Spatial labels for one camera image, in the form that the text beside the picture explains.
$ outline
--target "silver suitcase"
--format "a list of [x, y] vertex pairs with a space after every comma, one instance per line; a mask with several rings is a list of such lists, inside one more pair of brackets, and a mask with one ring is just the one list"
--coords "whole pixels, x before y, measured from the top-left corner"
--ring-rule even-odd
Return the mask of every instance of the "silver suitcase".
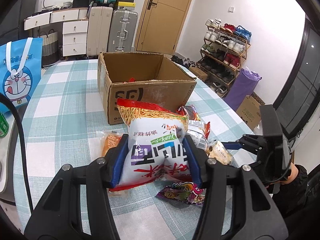
[[136, 29], [138, 13], [114, 10], [111, 19], [108, 52], [130, 52]]
[[92, 7], [89, 16], [87, 35], [87, 55], [95, 56], [107, 52], [111, 23], [111, 7]]

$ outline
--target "woven basket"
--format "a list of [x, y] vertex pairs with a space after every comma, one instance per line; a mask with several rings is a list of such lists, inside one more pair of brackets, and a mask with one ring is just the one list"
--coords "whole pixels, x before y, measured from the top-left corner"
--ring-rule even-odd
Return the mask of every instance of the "woven basket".
[[50, 31], [49, 34], [40, 36], [40, 38], [43, 38], [42, 66], [53, 64], [59, 60], [58, 32], [55, 32], [54, 29], [51, 29]]

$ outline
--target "suitcase handle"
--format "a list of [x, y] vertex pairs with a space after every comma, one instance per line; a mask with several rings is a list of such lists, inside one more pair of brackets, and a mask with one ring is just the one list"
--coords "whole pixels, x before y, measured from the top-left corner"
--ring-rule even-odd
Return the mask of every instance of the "suitcase handle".
[[125, 41], [128, 38], [128, 31], [124, 30], [124, 32], [125, 32], [125, 37], [124, 37], [123, 41]]
[[147, 10], [151, 9], [151, 5], [157, 5], [156, 3], [153, 2], [153, 0], [149, 0], [148, 8]]

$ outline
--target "checkered tablecloth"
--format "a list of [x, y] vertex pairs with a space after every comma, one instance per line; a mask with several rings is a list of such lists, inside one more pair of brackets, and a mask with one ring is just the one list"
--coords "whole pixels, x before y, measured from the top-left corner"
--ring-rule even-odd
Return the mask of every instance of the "checkered tablecloth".
[[[199, 79], [187, 104], [196, 107], [203, 121], [211, 122], [209, 139], [234, 141], [244, 133], [252, 133], [241, 118]], [[63, 164], [83, 166], [100, 157], [97, 131], [127, 132], [124, 124], [108, 125], [98, 91], [97, 60], [69, 61], [50, 67], [28, 104], [22, 124], [34, 207]], [[234, 166], [255, 160], [255, 156], [245, 150], [232, 151], [232, 154]], [[22, 175], [19, 140], [13, 172], [15, 201], [24, 229], [30, 210]], [[127, 197], [110, 198], [121, 239], [192, 238], [201, 206], [156, 198], [155, 195], [167, 183], [155, 181], [129, 190]], [[85, 186], [81, 190], [83, 230], [90, 233]], [[223, 233], [230, 226], [231, 197], [231, 191], [227, 189]]]

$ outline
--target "doraemon face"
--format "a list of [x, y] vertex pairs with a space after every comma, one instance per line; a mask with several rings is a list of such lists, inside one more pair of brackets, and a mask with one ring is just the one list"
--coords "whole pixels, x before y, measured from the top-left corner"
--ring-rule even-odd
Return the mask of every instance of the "doraemon face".
[[[12, 67], [15, 70], [18, 70], [19, 65]], [[32, 75], [30, 70], [27, 67], [13, 75], [9, 71], [4, 76], [3, 81], [3, 90], [4, 94], [11, 101], [17, 101], [19, 99], [25, 98], [28, 96], [30, 89], [32, 87]]]

